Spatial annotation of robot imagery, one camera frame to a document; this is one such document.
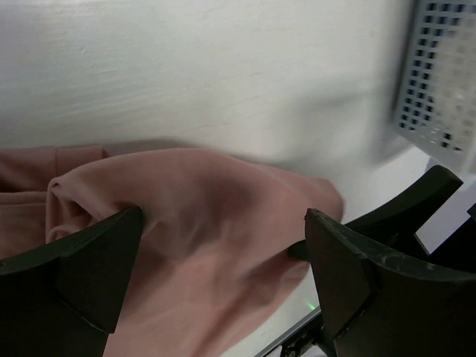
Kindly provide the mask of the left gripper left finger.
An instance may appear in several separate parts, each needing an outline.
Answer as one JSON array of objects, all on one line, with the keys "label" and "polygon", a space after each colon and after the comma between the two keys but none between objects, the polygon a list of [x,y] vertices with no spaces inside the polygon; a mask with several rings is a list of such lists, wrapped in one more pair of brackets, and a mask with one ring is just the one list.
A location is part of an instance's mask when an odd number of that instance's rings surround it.
[{"label": "left gripper left finger", "polygon": [[144,229],[128,208],[1,261],[2,356],[102,356]]}]

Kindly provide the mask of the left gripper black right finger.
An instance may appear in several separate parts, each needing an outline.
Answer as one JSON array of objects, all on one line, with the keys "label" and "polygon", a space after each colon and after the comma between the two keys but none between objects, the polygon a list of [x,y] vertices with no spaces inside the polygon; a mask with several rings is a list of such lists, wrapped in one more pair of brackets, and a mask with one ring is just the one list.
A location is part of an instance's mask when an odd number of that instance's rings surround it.
[{"label": "left gripper black right finger", "polygon": [[310,209],[306,244],[338,356],[473,356],[475,276],[408,256]]}]

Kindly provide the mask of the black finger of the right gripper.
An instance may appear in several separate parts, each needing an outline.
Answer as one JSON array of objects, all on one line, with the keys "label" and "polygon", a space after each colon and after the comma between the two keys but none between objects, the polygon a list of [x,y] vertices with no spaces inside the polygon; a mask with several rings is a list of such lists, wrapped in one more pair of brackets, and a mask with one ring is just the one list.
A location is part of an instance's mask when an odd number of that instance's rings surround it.
[{"label": "black finger of the right gripper", "polygon": [[460,229],[433,253],[425,253],[417,241],[417,231],[463,184],[452,171],[433,166],[398,196],[379,208],[346,224],[351,231],[432,263],[463,262],[463,235]]}]

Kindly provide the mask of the pink t shirt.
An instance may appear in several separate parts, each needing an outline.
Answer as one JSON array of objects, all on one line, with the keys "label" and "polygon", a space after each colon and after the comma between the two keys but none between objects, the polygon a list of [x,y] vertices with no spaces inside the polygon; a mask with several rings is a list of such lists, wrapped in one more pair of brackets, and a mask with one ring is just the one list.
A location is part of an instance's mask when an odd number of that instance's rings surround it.
[{"label": "pink t shirt", "polygon": [[344,210],[327,180],[200,149],[1,152],[2,257],[130,206],[145,228],[107,356],[220,356],[305,278],[308,265],[286,252],[304,238],[306,211]]}]

